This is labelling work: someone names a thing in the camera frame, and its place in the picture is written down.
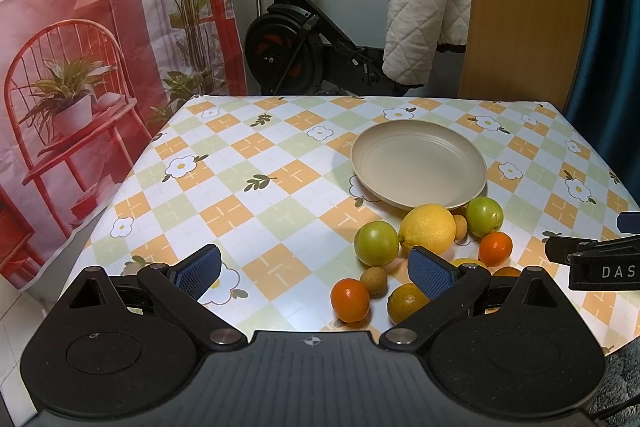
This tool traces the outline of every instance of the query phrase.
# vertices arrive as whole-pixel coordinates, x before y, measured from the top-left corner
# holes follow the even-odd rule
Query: plate rim
[[[388,198],[385,198],[384,196],[382,196],[381,194],[379,194],[378,192],[373,190],[371,187],[369,187],[369,184],[366,184],[361,179],[360,175],[358,174],[358,171],[356,169],[355,163],[353,162],[353,151],[356,148],[356,143],[358,142],[360,137],[363,134],[365,134],[367,131],[369,131],[371,129],[374,129],[375,127],[382,126],[382,125],[395,125],[395,124],[398,124],[398,123],[404,123],[404,122],[409,122],[409,121],[410,120],[390,120],[390,121],[386,121],[386,122],[377,123],[375,125],[372,125],[371,127],[367,127],[364,131],[362,131],[360,134],[358,134],[358,136],[356,137],[356,139],[353,142],[353,145],[351,146],[351,152],[349,153],[349,160],[351,162],[351,168],[353,169],[353,173],[356,175],[356,178],[358,178],[358,181],[362,184],[362,186],[365,187],[369,192],[371,192],[371,194],[373,194],[375,197],[380,198],[380,200],[385,201],[385,203],[388,203],[391,206],[394,206],[396,208],[401,208],[402,210],[413,210],[414,206],[409,206],[407,204],[400,203],[399,201],[389,200]],[[484,188],[486,187],[486,184],[488,182],[488,177],[487,177],[488,167],[487,167],[487,164],[486,164],[486,160],[484,159],[484,156],[482,155],[482,153],[480,152],[478,147],[476,147],[475,144],[471,140],[469,140],[466,136],[464,136],[463,134],[460,134],[457,131],[454,131],[453,129],[451,129],[449,127],[446,127],[444,125],[441,125],[439,123],[430,122],[430,121],[426,121],[426,120],[416,120],[416,121],[412,121],[412,123],[413,124],[420,123],[420,124],[434,125],[434,126],[437,126],[437,127],[442,127],[443,129],[446,129],[447,131],[450,131],[450,132],[452,132],[454,134],[457,134],[462,139],[466,140],[466,142],[468,142],[471,145],[471,147],[473,147],[473,149],[476,150],[476,152],[478,153],[478,155],[482,159],[482,164],[484,165],[484,182],[482,183],[482,186],[480,187],[478,192],[472,198],[470,198],[470,199],[468,199],[466,201],[463,201],[460,204],[446,205],[445,208],[447,210],[453,210],[455,208],[460,208],[460,206],[464,206],[469,201],[471,201],[472,199],[477,198],[481,194],[481,192],[484,190]]]

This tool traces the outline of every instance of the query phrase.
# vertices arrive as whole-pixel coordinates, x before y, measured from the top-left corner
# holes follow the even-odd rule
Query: metal screw
[[[219,330],[211,331],[209,339],[211,342],[220,344],[221,346],[228,346],[228,344],[235,344],[242,338],[242,333],[232,328],[221,328]]]
[[[414,330],[407,328],[394,328],[385,333],[386,339],[394,344],[411,344],[418,338],[417,333]]]

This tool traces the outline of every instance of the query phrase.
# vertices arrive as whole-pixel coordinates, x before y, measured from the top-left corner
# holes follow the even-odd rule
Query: beige plate
[[[425,203],[462,206],[486,183],[486,163],[469,140],[420,120],[370,127],[353,144],[351,164],[370,192],[406,210]]]

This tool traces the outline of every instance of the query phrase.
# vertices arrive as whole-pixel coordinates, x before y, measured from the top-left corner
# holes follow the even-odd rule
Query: exercise bike flywheel
[[[265,14],[249,26],[244,54],[249,70],[265,91],[275,89],[283,60],[296,42],[302,24],[279,14]],[[277,94],[313,94],[322,82],[322,41],[315,32],[302,43]]]

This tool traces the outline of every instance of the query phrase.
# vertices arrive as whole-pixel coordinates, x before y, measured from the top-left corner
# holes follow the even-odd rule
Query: tablecloth
[[[219,279],[200,302],[244,331],[327,331],[329,293],[358,278],[353,237],[364,223],[399,227],[404,212],[368,193],[350,150],[366,128],[418,119],[471,140],[488,166],[487,194],[504,210],[509,263],[543,266],[602,346],[640,335],[640,293],[575,292],[568,268],[544,255],[555,234],[618,237],[616,218],[638,210],[617,176],[552,105],[430,98],[281,96],[190,100],[140,156],[82,251],[84,266],[110,275],[174,264],[208,243],[222,251]],[[466,240],[444,257],[476,257]],[[388,268],[392,292],[409,282],[406,261]],[[391,327],[386,296],[356,328]]]

